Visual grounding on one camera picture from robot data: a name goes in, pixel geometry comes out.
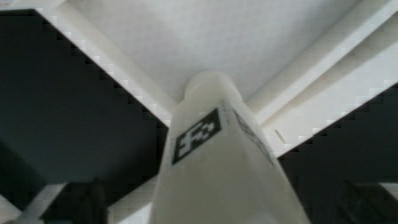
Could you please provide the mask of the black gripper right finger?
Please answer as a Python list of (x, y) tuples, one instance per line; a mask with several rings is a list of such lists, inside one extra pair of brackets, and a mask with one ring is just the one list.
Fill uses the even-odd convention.
[(344, 182), (332, 224), (398, 224), (398, 199), (378, 183)]

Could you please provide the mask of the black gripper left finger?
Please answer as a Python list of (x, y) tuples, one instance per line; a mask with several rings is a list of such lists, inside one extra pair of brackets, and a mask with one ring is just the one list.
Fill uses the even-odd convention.
[(47, 185), (14, 224), (108, 224), (101, 182), (94, 180)]

